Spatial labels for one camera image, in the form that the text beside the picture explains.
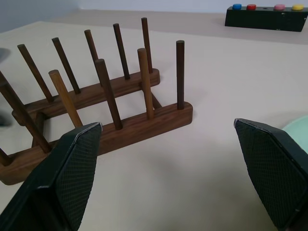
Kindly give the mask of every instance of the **table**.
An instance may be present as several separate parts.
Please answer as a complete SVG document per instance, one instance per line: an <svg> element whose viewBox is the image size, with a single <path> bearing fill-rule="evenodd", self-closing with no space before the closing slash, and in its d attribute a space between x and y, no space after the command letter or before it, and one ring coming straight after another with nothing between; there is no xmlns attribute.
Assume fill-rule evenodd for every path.
<svg viewBox="0 0 308 231"><path fill-rule="evenodd" d="M2 33L0 47L7 57L0 70L23 103L44 97L17 49L24 43L53 95L52 69L72 90L51 41L59 37L79 86L98 83L83 33L90 29L110 78L122 76L112 28L120 23L129 71L138 71L142 14L147 16L78 11ZM308 113L306 27L302 33L226 28L218 14L148 14L153 67L161 73L152 91L162 105L176 102L175 42L185 40L185 100L194 106L193 122L99 156L80 230L275 230L247 174L233 121L240 117L282 128ZM122 16L117 21L115 15ZM174 18L190 20L178 25ZM200 19L209 22L201 27ZM207 25L212 34L198 33ZM116 102L121 118L145 112L142 92ZM11 112L2 96L0 108ZM106 102L78 113L83 124L112 122ZM52 141L73 128L69 116L61 115L47 122L44 135ZM16 122L0 133L0 147L8 154L30 147L31 141ZM0 210L19 186L0 184Z"/></svg>

